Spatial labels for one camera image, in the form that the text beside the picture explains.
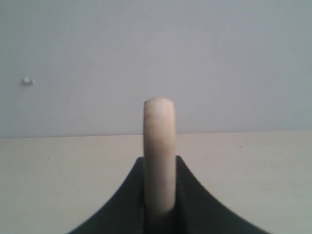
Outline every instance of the black stand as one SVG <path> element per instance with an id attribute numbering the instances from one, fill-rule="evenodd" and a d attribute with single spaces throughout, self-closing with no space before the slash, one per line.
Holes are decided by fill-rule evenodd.
<path id="1" fill-rule="evenodd" d="M 175 234 L 267 234 L 218 202 L 176 158 Z M 145 234 L 143 158 L 91 218 L 69 234 Z"/>

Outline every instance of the beige tabletop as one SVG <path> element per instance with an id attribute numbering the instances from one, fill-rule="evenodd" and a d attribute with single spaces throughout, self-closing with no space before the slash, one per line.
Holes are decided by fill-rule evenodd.
<path id="1" fill-rule="evenodd" d="M 312 233 L 312 131 L 180 134 L 177 154 L 219 201 L 273 234 Z M 0 233 L 64 234 L 142 156 L 142 136 L 0 139 Z"/>

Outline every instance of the black curved base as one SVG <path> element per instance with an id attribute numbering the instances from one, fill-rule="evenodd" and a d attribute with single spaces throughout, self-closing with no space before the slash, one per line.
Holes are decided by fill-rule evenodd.
<path id="1" fill-rule="evenodd" d="M 176 157 L 175 234 L 267 234 L 218 202 Z M 143 158 L 91 218 L 69 234 L 144 234 Z"/>

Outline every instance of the cylindrical wooden rod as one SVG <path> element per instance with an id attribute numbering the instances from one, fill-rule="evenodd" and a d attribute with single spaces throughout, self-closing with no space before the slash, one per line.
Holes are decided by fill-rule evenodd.
<path id="1" fill-rule="evenodd" d="M 144 103 L 144 196 L 148 233 L 172 233 L 176 201 L 176 125 L 173 103 Z"/>

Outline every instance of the small white speck on wall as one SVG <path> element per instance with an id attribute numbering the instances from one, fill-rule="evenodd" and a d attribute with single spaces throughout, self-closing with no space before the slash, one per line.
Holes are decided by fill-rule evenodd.
<path id="1" fill-rule="evenodd" d="M 24 85 L 33 85 L 33 84 L 35 84 L 35 81 L 33 79 L 30 79 L 29 77 L 25 77 L 22 80 L 22 84 L 24 84 Z"/>

